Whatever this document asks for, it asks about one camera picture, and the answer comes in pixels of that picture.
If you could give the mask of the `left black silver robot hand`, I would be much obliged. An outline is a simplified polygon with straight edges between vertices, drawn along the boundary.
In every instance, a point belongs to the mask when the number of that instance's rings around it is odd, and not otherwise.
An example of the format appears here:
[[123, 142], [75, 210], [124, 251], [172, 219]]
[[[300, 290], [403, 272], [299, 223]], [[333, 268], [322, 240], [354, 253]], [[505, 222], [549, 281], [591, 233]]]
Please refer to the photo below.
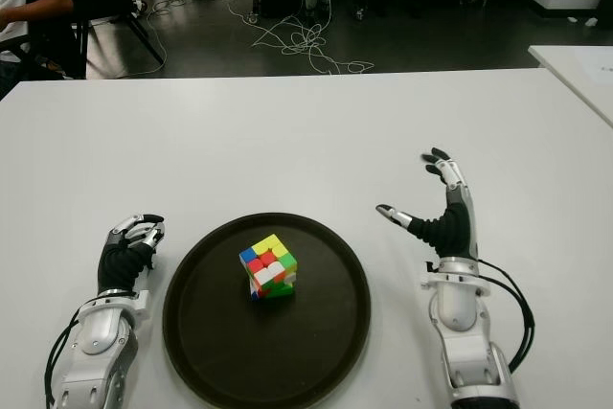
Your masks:
[[164, 236], [164, 218], [159, 215], [131, 215], [115, 225], [100, 255], [98, 293], [131, 292], [140, 273], [153, 268], [153, 255]]

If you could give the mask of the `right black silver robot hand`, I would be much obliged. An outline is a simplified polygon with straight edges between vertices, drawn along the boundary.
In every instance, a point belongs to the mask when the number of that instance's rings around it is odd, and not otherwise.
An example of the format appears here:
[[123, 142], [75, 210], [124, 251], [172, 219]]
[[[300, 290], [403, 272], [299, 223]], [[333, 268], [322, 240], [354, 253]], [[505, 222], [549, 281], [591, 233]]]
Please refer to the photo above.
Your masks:
[[457, 162], [446, 152], [431, 148], [421, 159], [425, 169], [445, 185], [446, 207], [440, 217], [424, 219], [387, 204], [375, 209], [387, 220], [432, 247], [440, 258], [478, 260], [476, 219], [469, 186]]

